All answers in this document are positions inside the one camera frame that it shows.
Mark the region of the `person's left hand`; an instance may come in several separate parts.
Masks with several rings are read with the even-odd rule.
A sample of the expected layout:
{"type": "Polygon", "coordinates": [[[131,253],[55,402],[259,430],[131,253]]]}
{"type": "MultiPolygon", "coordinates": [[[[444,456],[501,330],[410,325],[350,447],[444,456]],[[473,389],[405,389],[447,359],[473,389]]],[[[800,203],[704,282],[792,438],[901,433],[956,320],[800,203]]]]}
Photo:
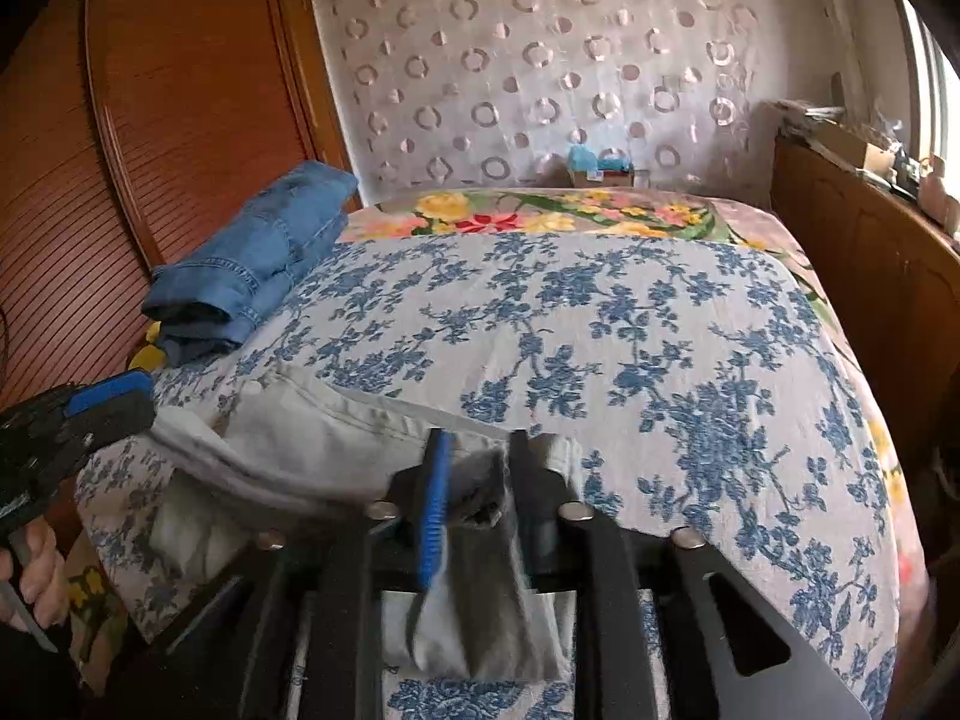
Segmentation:
{"type": "Polygon", "coordinates": [[[26,525],[25,540],[29,561],[21,574],[21,595],[39,628],[59,626],[68,616],[68,589],[57,536],[44,517],[37,517],[26,525]]]}

